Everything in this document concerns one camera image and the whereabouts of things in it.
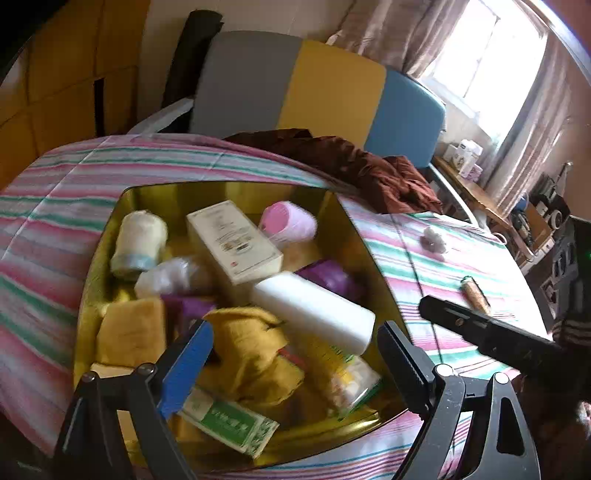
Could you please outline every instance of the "yellow headboard panel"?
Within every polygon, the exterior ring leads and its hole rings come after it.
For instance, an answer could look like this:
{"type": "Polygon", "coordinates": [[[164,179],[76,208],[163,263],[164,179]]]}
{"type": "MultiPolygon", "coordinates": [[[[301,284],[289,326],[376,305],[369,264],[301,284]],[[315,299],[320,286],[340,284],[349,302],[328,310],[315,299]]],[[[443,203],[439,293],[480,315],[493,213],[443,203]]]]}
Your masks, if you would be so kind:
{"type": "Polygon", "coordinates": [[[363,147],[382,95],[386,69],[355,53],[304,40],[277,128],[307,128],[363,147]]]}

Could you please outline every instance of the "striped tablecloth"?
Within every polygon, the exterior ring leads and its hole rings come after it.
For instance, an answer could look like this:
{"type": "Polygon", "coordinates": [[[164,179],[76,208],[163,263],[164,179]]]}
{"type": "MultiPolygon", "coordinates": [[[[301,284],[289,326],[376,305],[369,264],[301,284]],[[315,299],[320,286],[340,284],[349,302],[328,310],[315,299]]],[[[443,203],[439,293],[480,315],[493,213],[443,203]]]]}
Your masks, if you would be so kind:
{"type": "MultiPolygon", "coordinates": [[[[406,249],[426,294],[464,303],[459,281],[472,275],[498,315],[544,333],[535,301],[508,251],[477,232],[441,219],[377,215],[355,200],[350,187],[293,160],[197,135],[125,135],[66,145],[39,158],[0,196],[0,406],[46,453],[53,450],[72,393],[84,280],[118,197],[130,186],[200,180],[280,181],[340,191],[414,343],[435,362],[453,365],[464,375],[488,378],[503,366],[419,316],[421,293],[406,249]],[[446,254],[431,254],[421,247],[426,225],[441,229],[449,246],[446,254]]],[[[464,416],[446,468],[457,458],[468,425],[469,417],[464,416]]],[[[226,478],[388,477],[420,426],[418,417],[404,413],[335,450],[226,478]]]]}

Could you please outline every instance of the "dark red fabric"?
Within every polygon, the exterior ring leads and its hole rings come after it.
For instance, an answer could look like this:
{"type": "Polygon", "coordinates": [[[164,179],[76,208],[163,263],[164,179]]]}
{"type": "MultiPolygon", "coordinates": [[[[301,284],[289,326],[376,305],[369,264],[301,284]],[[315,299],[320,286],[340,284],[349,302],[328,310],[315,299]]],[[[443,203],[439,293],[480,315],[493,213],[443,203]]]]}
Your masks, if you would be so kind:
{"type": "Polygon", "coordinates": [[[306,129],[240,133],[225,140],[292,158],[355,185],[378,213],[441,213],[441,201],[404,156],[381,158],[341,137],[306,129]]]}

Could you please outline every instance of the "blue headboard panel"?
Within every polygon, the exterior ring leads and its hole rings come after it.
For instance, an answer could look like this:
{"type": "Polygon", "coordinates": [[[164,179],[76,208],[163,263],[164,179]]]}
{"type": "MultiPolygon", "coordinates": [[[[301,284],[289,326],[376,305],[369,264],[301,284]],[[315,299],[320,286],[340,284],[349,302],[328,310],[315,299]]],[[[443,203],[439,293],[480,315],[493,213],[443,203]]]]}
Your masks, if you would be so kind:
{"type": "Polygon", "coordinates": [[[426,167],[444,119],[445,106],[439,98],[389,69],[364,150],[380,157],[406,155],[415,167],[426,167]]]}

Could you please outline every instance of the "purple bag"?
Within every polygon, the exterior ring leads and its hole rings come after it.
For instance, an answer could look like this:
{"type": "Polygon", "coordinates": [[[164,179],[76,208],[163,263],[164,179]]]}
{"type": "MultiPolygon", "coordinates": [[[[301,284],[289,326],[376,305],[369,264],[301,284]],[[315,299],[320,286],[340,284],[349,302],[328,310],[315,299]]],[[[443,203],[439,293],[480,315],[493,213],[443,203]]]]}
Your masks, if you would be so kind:
{"type": "Polygon", "coordinates": [[[201,300],[198,297],[162,295],[160,298],[164,302],[168,324],[176,325],[179,335],[189,331],[193,320],[201,319],[207,312],[217,308],[214,302],[201,300]]]}
{"type": "Polygon", "coordinates": [[[318,260],[295,273],[354,303],[363,296],[363,288],[334,260],[318,260]]]}

